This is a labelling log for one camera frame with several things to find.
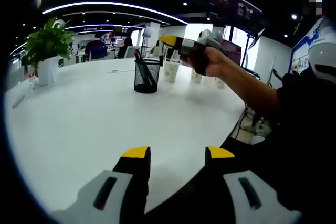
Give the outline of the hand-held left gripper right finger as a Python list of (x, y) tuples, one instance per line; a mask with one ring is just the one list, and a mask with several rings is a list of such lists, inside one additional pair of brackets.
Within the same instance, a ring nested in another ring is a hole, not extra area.
[(241, 165), (233, 153), (205, 149), (206, 196), (209, 211), (219, 211), (220, 223), (297, 223), (301, 213), (288, 210), (276, 191)]

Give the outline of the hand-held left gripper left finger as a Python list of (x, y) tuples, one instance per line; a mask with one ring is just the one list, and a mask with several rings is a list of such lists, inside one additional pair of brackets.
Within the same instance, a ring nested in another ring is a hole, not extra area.
[(150, 147), (129, 149), (113, 170), (85, 184), (76, 201), (51, 218), (56, 223), (143, 223), (150, 169)]

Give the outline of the person's right hand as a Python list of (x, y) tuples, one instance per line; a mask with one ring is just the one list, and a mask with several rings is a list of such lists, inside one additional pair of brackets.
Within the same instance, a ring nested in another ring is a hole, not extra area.
[(182, 62), (193, 68), (197, 74), (220, 78), (225, 67), (229, 67), (232, 61), (221, 51), (213, 47), (204, 47), (201, 51), (196, 50), (195, 53)]

